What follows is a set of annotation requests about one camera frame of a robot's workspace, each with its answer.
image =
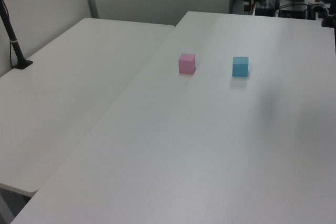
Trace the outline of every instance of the blue cube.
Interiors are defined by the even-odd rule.
[[[233,57],[232,76],[247,77],[248,57]]]

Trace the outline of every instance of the cube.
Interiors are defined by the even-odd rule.
[[[180,73],[194,73],[196,69],[195,55],[181,54],[178,63]]]
[[[233,57],[232,76],[247,77],[248,57]]]

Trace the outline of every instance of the pink cube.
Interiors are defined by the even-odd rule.
[[[181,54],[178,63],[180,73],[194,73],[196,69],[195,55]]]

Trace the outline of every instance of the black stand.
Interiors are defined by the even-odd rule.
[[[8,16],[8,12],[4,4],[4,0],[0,0],[0,16],[1,16],[2,22],[5,25],[7,34],[10,39],[10,43],[12,44],[16,57],[17,57],[17,65],[15,65],[14,68],[25,69],[26,67],[31,65],[33,62],[31,60],[26,60],[22,55],[22,51],[20,49],[19,43],[17,42],[14,30],[9,21],[9,16]]]
[[[335,15],[336,0],[331,0],[328,15],[322,20],[323,27],[335,27],[334,15]]]

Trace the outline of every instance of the black cable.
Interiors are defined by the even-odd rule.
[[[286,8],[286,7],[290,7],[290,6],[297,6],[297,5],[305,5],[305,6],[308,6],[307,4],[304,4],[304,3],[302,3],[302,4],[286,4],[286,5],[281,5],[281,6],[279,7],[279,9]]]
[[[5,6],[6,9],[6,13],[7,13],[7,17],[9,19],[9,12],[6,6],[6,3],[4,0],[1,1],[3,3],[3,5]],[[10,63],[10,67],[13,68],[13,64],[12,64],[12,43],[11,41],[9,41],[9,63]]]
[[[9,42],[9,61],[10,61],[10,66],[13,69],[13,64],[12,64],[12,43]]]
[[[9,19],[9,12],[8,12],[8,9],[7,9],[7,6],[6,6],[6,3],[5,3],[5,1],[4,1],[4,0],[2,0],[2,3],[3,3],[3,4],[4,4],[4,6],[5,6],[6,13],[7,13],[7,17],[8,17],[8,19]]]

